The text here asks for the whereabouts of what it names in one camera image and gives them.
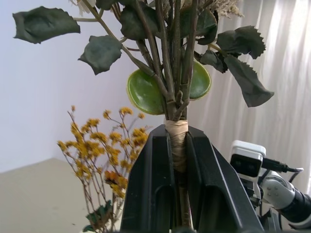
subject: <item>beige tape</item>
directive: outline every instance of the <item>beige tape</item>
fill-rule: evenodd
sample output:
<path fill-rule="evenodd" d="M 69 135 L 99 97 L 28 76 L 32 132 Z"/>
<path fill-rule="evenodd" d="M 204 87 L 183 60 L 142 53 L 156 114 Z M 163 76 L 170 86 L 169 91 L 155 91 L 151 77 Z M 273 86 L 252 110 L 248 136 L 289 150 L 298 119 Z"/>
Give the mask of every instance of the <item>beige tape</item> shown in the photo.
<path fill-rule="evenodd" d="M 185 137 L 186 133 L 188 132 L 188 121 L 166 120 L 165 128 L 167 132 L 169 132 L 171 139 L 174 169 L 179 172 L 185 172 L 187 168 Z"/>

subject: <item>serrated leaf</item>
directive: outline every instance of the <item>serrated leaf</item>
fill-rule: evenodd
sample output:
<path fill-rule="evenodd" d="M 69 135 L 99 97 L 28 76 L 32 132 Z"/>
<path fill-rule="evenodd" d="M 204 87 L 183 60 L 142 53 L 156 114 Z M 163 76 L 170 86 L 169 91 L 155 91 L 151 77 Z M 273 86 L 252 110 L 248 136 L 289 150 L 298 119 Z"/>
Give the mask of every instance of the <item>serrated leaf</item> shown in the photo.
<path fill-rule="evenodd" d="M 122 43 L 108 35 L 91 36 L 78 60 L 89 64 L 97 75 L 110 70 L 111 65 L 121 57 L 121 48 Z"/>
<path fill-rule="evenodd" d="M 213 66 L 219 72 L 225 73 L 225 68 L 222 61 L 212 50 L 207 50 L 201 57 L 200 62 L 204 65 Z"/>
<path fill-rule="evenodd" d="M 257 73 L 247 63 L 241 62 L 232 55 L 225 58 L 225 63 L 241 87 L 248 107 L 260 106 L 274 95 L 274 92 L 263 87 Z"/>
<path fill-rule="evenodd" d="M 152 9 L 143 2 L 140 4 L 152 34 L 156 35 L 159 32 L 159 24 L 155 9 Z M 122 25 L 121 32 L 128 39 L 143 40 L 147 38 L 144 27 L 133 7 L 126 6 L 123 9 L 121 12 L 120 23 Z"/>
<path fill-rule="evenodd" d="M 196 36 L 206 35 L 212 26 L 217 24 L 216 18 L 209 9 L 205 9 L 198 18 Z M 187 7 L 180 13 L 180 36 L 185 38 L 190 33 L 191 7 Z"/>
<path fill-rule="evenodd" d="M 217 45 L 225 52 L 249 54 L 256 59 L 265 51 L 265 44 L 260 33 L 253 26 L 238 28 L 234 31 L 219 33 Z"/>
<path fill-rule="evenodd" d="M 95 232 L 95 230 L 93 229 L 91 225 L 85 226 L 82 231 L 83 232 Z"/>
<path fill-rule="evenodd" d="M 14 38 L 33 44 L 68 33 L 80 33 L 80 26 L 62 9 L 40 6 L 28 12 L 13 14 L 16 24 Z"/>
<path fill-rule="evenodd" d="M 105 11 L 109 11 L 114 3 L 118 2 L 118 0 L 96 0 L 96 6 L 99 9 L 104 9 Z"/>

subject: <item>white curtain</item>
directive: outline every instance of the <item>white curtain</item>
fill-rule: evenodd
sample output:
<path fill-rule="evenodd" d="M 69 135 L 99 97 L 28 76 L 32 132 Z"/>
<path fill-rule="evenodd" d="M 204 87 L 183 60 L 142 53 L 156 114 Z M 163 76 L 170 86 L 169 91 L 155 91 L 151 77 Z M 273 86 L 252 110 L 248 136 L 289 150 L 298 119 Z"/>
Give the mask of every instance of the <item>white curtain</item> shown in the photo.
<path fill-rule="evenodd" d="M 246 55 L 243 60 L 275 95 L 262 106 L 247 108 L 231 73 L 221 74 L 207 66 L 212 88 L 190 104 L 189 124 L 203 130 L 227 159 L 231 143 L 242 140 L 265 146 L 271 159 L 303 167 L 294 185 L 310 192 L 311 1 L 244 0 L 239 8 L 245 17 L 221 19 L 218 30 L 258 28 L 266 51 L 257 60 Z M 206 49 L 198 47 L 197 51 Z"/>

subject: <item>small yellow flower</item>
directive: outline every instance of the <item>small yellow flower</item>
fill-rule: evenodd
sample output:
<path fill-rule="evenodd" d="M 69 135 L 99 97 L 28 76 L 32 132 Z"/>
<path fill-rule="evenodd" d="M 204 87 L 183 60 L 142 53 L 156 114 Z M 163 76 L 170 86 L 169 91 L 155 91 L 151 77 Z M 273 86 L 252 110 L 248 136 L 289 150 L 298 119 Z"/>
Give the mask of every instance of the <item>small yellow flower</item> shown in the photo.
<path fill-rule="evenodd" d="M 138 118 L 140 118 L 140 119 L 144 119 L 144 118 L 145 118 L 144 113 L 139 113 L 139 114 L 138 114 Z"/>
<path fill-rule="evenodd" d="M 57 141 L 57 144 L 62 152 L 67 150 L 65 143 L 63 143 L 62 141 Z"/>
<path fill-rule="evenodd" d="M 98 139 L 100 141 L 102 141 L 103 143 L 107 142 L 107 137 L 105 134 L 101 133 L 101 132 L 94 132 L 90 135 L 91 139 Z"/>
<path fill-rule="evenodd" d="M 133 114 L 133 110 L 128 108 L 128 107 L 123 107 L 119 110 L 119 113 L 122 114 L 123 116 L 126 114 L 132 115 Z"/>
<path fill-rule="evenodd" d="M 109 137 L 110 137 L 110 139 L 111 139 L 112 141 L 117 141 L 117 142 L 119 142 L 119 141 L 121 140 L 121 138 L 122 138 L 122 135 L 121 135 L 120 133 L 118 133 L 118 132 L 112 132 L 112 133 L 109 135 Z"/>
<path fill-rule="evenodd" d="M 97 173 L 98 174 L 101 174 L 102 172 L 103 172 L 103 168 L 102 167 L 97 168 Z"/>
<path fill-rule="evenodd" d="M 105 119 L 109 120 L 110 119 L 110 116 L 109 116 L 110 113 L 111 113 L 110 110 L 105 110 L 104 113 L 103 113 L 103 117 Z"/>
<path fill-rule="evenodd" d="M 143 132 L 140 129 L 134 129 L 132 132 L 133 137 L 141 137 L 143 136 Z"/>
<path fill-rule="evenodd" d="M 89 119 L 87 121 L 87 124 L 91 127 L 96 127 L 99 124 L 100 120 L 99 119 Z"/>
<path fill-rule="evenodd" d="M 120 165 L 122 168 L 127 168 L 129 166 L 129 163 L 126 160 L 121 160 Z"/>
<path fill-rule="evenodd" d="M 76 176 L 78 177 L 78 178 L 82 178 L 83 177 L 83 171 L 82 170 L 78 170 L 78 171 L 76 171 Z"/>
<path fill-rule="evenodd" d="M 123 176 L 118 177 L 118 185 L 121 189 L 125 189 L 127 187 L 127 179 Z"/>

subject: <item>camera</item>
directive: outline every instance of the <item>camera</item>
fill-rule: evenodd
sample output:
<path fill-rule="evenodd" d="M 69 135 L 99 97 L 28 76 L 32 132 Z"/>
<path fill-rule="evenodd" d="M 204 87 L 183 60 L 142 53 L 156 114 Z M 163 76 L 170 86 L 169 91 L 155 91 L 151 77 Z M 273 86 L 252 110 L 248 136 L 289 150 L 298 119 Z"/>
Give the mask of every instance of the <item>camera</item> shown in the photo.
<path fill-rule="evenodd" d="M 263 158 L 266 148 L 260 145 L 236 140 L 231 146 L 230 164 L 240 177 L 240 180 L 254 208 L 259 206 L 262 193 L 258 186 Z"/>

